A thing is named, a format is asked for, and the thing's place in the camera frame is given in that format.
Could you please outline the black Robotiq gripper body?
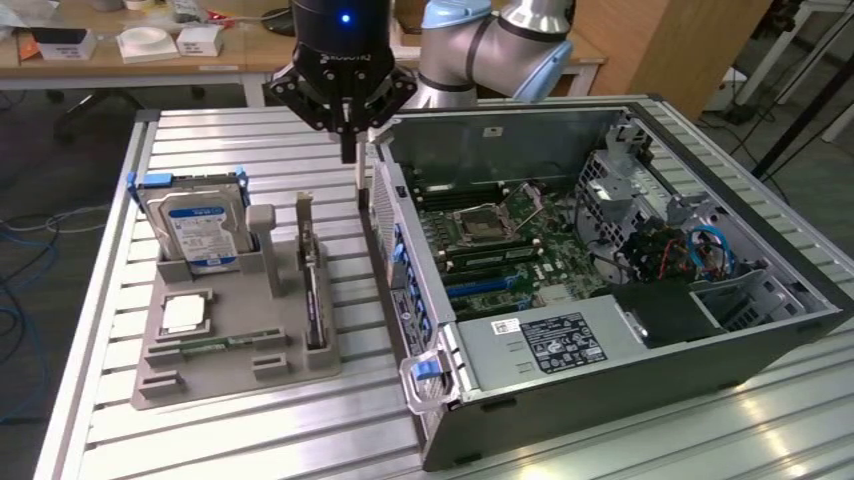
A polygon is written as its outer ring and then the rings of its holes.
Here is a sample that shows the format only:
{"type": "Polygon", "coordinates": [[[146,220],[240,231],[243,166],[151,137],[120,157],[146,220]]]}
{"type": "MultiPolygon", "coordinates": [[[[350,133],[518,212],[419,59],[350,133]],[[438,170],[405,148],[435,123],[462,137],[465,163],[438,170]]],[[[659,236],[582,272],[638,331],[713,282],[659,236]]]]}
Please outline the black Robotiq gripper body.
{"type": "Polygon", "coordinates": [[[390,3],[305,0],[291,8],[296,72],[325,104],[363,112],[395,68],[390,3]]]}

